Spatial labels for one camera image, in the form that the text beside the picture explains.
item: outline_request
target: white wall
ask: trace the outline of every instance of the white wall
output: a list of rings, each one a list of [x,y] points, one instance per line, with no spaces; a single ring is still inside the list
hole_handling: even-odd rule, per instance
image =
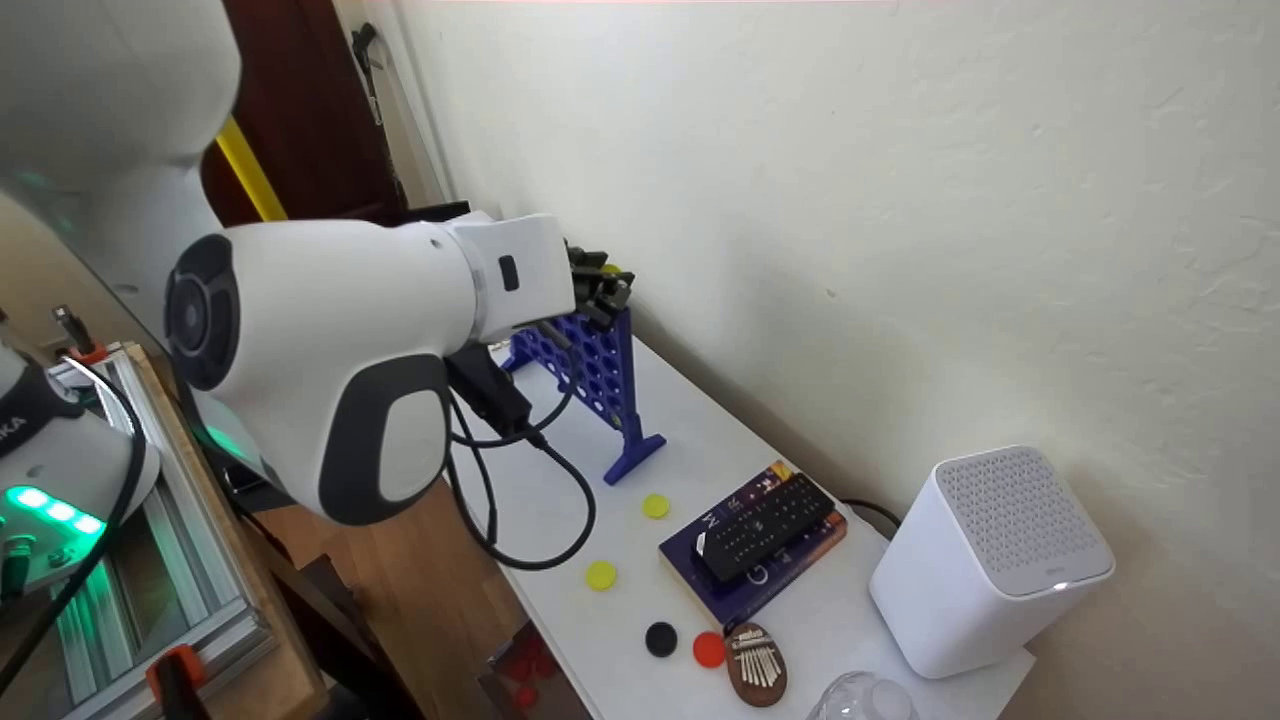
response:
[[[458,190],[798,464],[1061,464],[1120,581],[1010,714],[1280,713],[1280,3],[402,6]]]

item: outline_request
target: white table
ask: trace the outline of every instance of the white table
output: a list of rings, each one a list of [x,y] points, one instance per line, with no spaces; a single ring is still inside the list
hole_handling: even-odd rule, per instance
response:
[[[555,385],[542,369],[528,364],[514,380],[534,403],[534,417],[555,403]],[[1021,651],[996,667],[944,684],[915,679],[867,601],[867,571],[877,566],[885,541],[853,512],[848,537],[757,616],[787,659],[787,694],[760,713],[737,698],[725,667],[705,672],[689,642],[694,632],[715,628],[715,616],[691,594],[674,566],[666,566],[660,541],[752,480],[780,453],[642,344],[634,344],[634,385],[642,427],[665,430],[666,449],[620,482],[603,482],[599,474],[614,461],[620,437],[583,403],[570,403],[546,427],[546,439],[591,480],[599,500],[596,537],[555,571],[509,571],[509,585],[591,714],[803,720],[828,679],[856,667],[899,679],[915,698],[920,720],[999,714],[1029,675],[1033,655]],[[482,497],[477,468],[466,453],[456,453],[456,461],[470,514],[480,518]],[[583,518],[575,482],[528,442],[486,453],[486,468],[501,505],[501,549],[513,556],[550,556],[569,549]],[[665,493],[670,500],[666,518],[640,514],[640,500],[648,493]],[[591,561],[613,561],[620,566],[620,585],[603,594],[583,588],[583,566]],[[651,620],[674,625],[674,655],[648,655],[642,628]]]

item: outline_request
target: yellow disc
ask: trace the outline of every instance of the yellow disc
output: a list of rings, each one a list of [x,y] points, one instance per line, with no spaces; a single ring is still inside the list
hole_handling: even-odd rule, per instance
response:
[[[648,518],[665,518],[665,514],[670,514],[670,500],[660,497],[660,493],[651,493],[651,497],[642,497],[640,512],[642,512]]]
[[[614,563],[608,563],[608,561],[589,563],[583,585],[589,585],[591,593],[613,593],[613,585],[614,585]]]

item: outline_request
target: blue plastic stand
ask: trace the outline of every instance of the blue plastic stand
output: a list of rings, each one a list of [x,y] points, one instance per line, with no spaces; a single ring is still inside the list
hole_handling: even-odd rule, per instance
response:
[[[528,327],[513,335],[509,370],[528,360],[541,360],[558,387],[570,387],[603,423],[624,437],[620,461],[608,464],[603,482],[624,480],[642,464],[665,437],[642,437],[634,409],[634,364],[633,364],[633,312],[624,307],[608,332],[591,327],[578,314],[555,314],[550,327],[570,344],[558,346],[542,332]]]

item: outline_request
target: white speaker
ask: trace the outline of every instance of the white speaker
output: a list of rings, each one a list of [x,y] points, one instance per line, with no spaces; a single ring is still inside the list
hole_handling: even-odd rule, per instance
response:
[[[1033,449],[930,468],[871,571],[897,649],[915,675],[996,662],[1040,634],[1117,556]]]

